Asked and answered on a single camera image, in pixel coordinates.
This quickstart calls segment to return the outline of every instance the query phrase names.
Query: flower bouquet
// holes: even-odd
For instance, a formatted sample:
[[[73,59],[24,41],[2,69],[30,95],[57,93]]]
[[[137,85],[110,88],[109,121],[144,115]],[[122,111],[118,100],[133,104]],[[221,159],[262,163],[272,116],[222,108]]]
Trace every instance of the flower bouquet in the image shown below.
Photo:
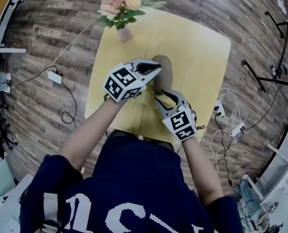
[[[102,0],[99,22],[104,23],[109,28],[113,26],[122,30],[129,23],[136,22],[135,16],[144,15],[142,8],[161,8],[167,4],[166,1],[151,0]]]

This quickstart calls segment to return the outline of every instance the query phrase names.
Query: green leaves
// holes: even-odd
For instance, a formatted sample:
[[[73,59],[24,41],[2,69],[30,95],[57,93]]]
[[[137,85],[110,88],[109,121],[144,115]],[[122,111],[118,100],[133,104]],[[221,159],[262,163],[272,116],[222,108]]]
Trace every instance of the green leaves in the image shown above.
[[[134,17],[131,17],[131,18],[129,18],[129,20],[128,20],[130,23],[134,23],[134,22],[136,22],[137,20],[134,18]]]
[[[111,28],[113,25],[114,25],[114,21],[108,20],[108,21],[106,22],[106,26],[109,27],[109,28]]]
[[[107,18],[107,16],[100,16],[100,18],[97,19],[97,22],[100,23],[107,23],[109,21],[109,19]]]
[[[142,16],[145,12],[141,10],[127,10],[118,13],[112,20],[109,20],[106,16],[101,16],[97,21],[105,24],[106,27],[116,27],[117,30],[123,29],[125,25],[134,23],[137,20],[135,16]]]
[[[142,16],[145,14],[146,13],[141,10],[128,10],[128,12],[125,14],[125,18],[130,19],[131,17]]]

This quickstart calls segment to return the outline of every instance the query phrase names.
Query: navy blue shirt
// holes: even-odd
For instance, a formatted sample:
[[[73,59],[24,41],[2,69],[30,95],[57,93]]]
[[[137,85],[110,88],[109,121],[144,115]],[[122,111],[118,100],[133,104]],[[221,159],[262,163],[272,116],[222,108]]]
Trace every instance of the navy blue shirt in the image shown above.
[[[65,157],[47,155],[21,206],[22,233],[41,228],[44,192],[58,195],[63,233],[243,232],[236,199],[204,208],[184,183],[179,155],[135,138],[108,139],[85,180]]]

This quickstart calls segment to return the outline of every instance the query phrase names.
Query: outlet plug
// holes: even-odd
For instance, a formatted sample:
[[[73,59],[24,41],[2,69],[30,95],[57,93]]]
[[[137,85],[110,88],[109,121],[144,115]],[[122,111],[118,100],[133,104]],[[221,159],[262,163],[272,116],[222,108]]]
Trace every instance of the outlet plug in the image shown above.
[[[216,114],[220,113],[220,116],[224,116],[225,115],[225,111],[223,109],[223,106],[221,104],[221,101],[220,100],[217,100],[216,101],[216,105],[214,107],[214,111],[216,112]]]
[[[241,134],[242,129],[243,129],[244,126],[245,126],[245,125],[244,125],[243,122],[241,122],[239,125],[237,125],[234,129],[232,129],[232,131],[231,131],[231,136],[232,136],[233,138],[235,138],[235,137],[237,137],[239,134]]]

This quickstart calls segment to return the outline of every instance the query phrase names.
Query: white cable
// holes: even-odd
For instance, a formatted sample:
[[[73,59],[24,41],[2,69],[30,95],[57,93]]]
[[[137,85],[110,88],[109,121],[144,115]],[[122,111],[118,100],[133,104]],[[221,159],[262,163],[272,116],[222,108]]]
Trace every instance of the white cable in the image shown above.
[[[233,127],[235,127],[235,126],[238,125],[238,124],[233,125],[233,122],[234,122],[234,120],[235,120],[235,117],[236,117],[237,112],[238,112],[238,115],[239,115],[240,122],[242,122],[242,120],[241,120],[241,115],[240,115],[240,110],[239,110],[239,106],[238,106],[238,104],[237,104],[237,98],[236,98],[235,93],[234,93],[230,88],[227,88],[227,87],[221,88],[221,90],[230,90],[230,92],[226,92],[226,93],[224,93],[224,94],[221,94],[220,96],[218,96],[218,98],[223,97],[223,96],[225,96],[225,95],[227,95],[227,94],[231,94],[231,95],[233,96],[234,100],[235,100],[235,103],[236,103],[236,111],[235,111],[235,114],[234,114],[234,116],[233,116],[233,118],[232,118],[231,127],[229,128],[229,131],[226,131],[226,130],[217,130],[217,131],[213,134],[212,139],[211,139],[211,141],[210,141],[210,148],[211,148],[213,154],[214,154],[215,157],[216,157],[215,159],[216,159],[217,173],[218,173],[218,171],[219,171],[218,162],[217,162],[217,157],[218,157],[218,156],[224,156],[224,155],[226,154],[226,152],[227,152],[228,149],[227,149],[226,147],[224,148],[224,146],[223,146],[223,147],[219,148],[219,149],[216,151],[216,153],[215,153],[215,152],[213,151],[212,147],[211,147],[211,143],[212,143],[212,141],[213,141],[213,139],[214,139],[214,136],[216,135],[217,132],[223,131],[223,132],[228,133],[229,136],[233,137],[233,136],[232,136]],[[238,138],[239,136],[241,136],[241,134],[242,134],[242,133],[240,133],[239,135],[237,135],[236,137],[233,137],[233,138],[236,139],[236,138]],[[224,154],[218,154],[218,151],[221,150],[221,149],[224,149],[224,150],[225,150]]]
[[[94,21],[92,21],[84,30],[82,30],[81,33],[78,34],[77,38],[76,38],[72,43],[70,43],[67,47],[65,47],[65,49],[63,50],[63,52],[52,62],[52,64],[50,65],[50,67],[54,65],[54,63],[57,61],[57,59],[58,59],[59,57],[61,57],[61,56],[63,55],[63,53],[66,51],[66,49],[67,49],[69,46],[71,46],[76,40],[78,40],[78,38],[83,34],[83,32],[86,31],[100,16],[101,16],[101,15],[99,15],[99,16],[98,16]]]

